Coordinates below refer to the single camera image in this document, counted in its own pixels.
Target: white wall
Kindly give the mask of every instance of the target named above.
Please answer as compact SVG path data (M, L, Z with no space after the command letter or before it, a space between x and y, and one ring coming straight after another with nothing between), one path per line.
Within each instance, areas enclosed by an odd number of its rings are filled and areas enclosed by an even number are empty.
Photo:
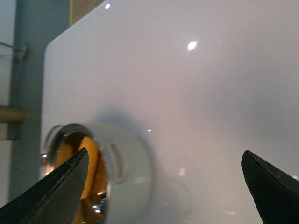
M0 0L0 41L13 45L16 0ZM12 49L0 45L0 55L11 55ZM10 56L0 57L0 105L9 104ZM0 207L8 202L11 142L5 141L7 125L0 124Z

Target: glossy white surface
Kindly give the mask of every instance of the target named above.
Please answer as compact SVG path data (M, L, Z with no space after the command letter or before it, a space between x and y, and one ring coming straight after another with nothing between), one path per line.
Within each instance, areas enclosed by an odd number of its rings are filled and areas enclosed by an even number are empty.
M116 123L146 141L156 183L136 224L261 224L241 157L299 174L298 11L105 1L47 48L42 141L72 122Z

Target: gray wall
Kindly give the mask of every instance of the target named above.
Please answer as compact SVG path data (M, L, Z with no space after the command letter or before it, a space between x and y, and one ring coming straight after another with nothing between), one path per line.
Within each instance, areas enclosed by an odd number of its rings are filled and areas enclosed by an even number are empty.
M23 108L26 119L9 127L21 137L12 143L10 200L39 179L43 57L49 42L69 26L69 0L18 0L15 23L14 44L31 41L32 51L26 62L13 64L10 104Z

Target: tan pipe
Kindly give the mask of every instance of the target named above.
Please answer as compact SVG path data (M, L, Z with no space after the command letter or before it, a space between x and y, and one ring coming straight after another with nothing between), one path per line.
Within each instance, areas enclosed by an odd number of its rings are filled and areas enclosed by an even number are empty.
M25 119L25 112L12 106L0 106L0 123L21 123Z

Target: black pointed object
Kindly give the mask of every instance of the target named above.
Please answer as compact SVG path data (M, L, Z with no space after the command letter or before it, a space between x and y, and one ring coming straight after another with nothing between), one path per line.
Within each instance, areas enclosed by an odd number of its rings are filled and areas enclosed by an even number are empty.
M299 224L299 182L250 151L241 166L263 223Z
M0 224L71 224L87 178L88 152L78 151L0 209Z

